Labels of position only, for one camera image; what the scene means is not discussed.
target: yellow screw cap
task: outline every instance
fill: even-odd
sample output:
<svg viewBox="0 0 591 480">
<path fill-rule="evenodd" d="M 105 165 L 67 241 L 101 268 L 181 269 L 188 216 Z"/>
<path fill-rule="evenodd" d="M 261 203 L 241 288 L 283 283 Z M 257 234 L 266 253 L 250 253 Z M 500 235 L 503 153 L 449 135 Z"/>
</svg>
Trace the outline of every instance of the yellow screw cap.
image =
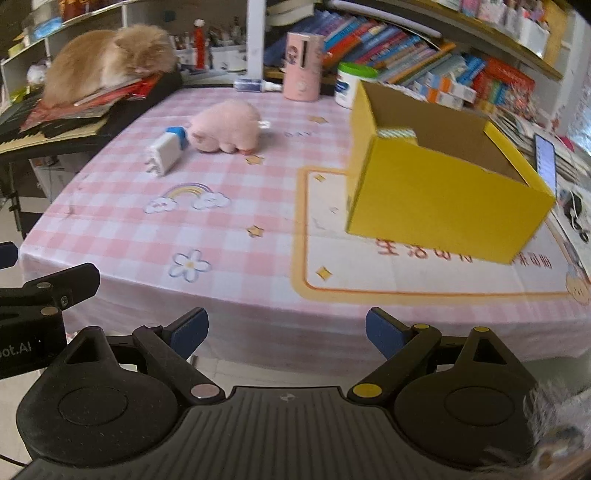
<svg viewBox="0 0 591 480">
<path fill-rule="evenodd" d="M 373 383 L 360 383 L 353 387 L 353 393 L 361 398 L 375 398 L 382 394 L 382 388 Z"/>
</svg>

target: blue charger cap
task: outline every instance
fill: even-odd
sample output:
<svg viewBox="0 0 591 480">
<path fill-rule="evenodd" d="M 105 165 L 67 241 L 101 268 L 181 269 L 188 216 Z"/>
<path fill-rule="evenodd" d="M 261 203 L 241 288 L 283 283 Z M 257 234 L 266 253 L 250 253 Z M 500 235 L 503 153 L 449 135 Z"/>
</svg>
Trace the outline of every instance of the blue charger cap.
<svg viewBox="0 0 591 480">
<path fill-rule="evenodd" d="M 166 131 L 178 135 L 178 139 L 181 141 L 181 150 L 187 148 L 189 142 L 187 141 L 187 132 L 183 127 L 168 127 Z"/>
</svg>

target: pink cylinder container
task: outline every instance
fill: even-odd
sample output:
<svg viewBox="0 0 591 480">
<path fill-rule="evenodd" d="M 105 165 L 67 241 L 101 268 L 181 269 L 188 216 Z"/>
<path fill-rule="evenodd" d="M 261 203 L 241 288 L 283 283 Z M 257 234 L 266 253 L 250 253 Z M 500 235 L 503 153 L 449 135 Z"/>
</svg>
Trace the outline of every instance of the pink cylinder container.
<svg viewBox="0 0 591 480">
<path fill-rule="evenodd" d="M 324 37 L 307 33 L 287 34 L 283 96 L 299 102 L 320 97 Z"/>
</svg>

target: stuffed animal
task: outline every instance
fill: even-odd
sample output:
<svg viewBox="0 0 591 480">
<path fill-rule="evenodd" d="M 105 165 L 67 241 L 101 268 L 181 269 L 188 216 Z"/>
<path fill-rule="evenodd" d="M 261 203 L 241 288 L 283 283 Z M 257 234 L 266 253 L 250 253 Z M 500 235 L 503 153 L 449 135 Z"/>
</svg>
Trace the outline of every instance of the stuffed animal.
<svg viewBox="0 0 591 480">
<path fill-rule="evenodd" d="M 256 151 L 261 116 L 243 100 L 226 100 L 198 113 L 187 129 L 189 143 L 203 152 L 222 150 L 243 155 Z"/>
</svg>

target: yellow cardboard box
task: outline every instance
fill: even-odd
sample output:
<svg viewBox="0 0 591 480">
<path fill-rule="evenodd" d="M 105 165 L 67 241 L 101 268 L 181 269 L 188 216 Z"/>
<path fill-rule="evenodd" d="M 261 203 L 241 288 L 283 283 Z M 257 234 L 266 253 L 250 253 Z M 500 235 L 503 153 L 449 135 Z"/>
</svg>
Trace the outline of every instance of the yellow cardboard box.
<svg viewBox="0 0 591 480">
<path fill-rule="evenodd" d="M 348 233 L 508 264 L 554 204 L 513 143 L 473 113 L 362 82 L 351 127 Z M 398 128 L 416 141 L 382 133 Z"/>
</svg>

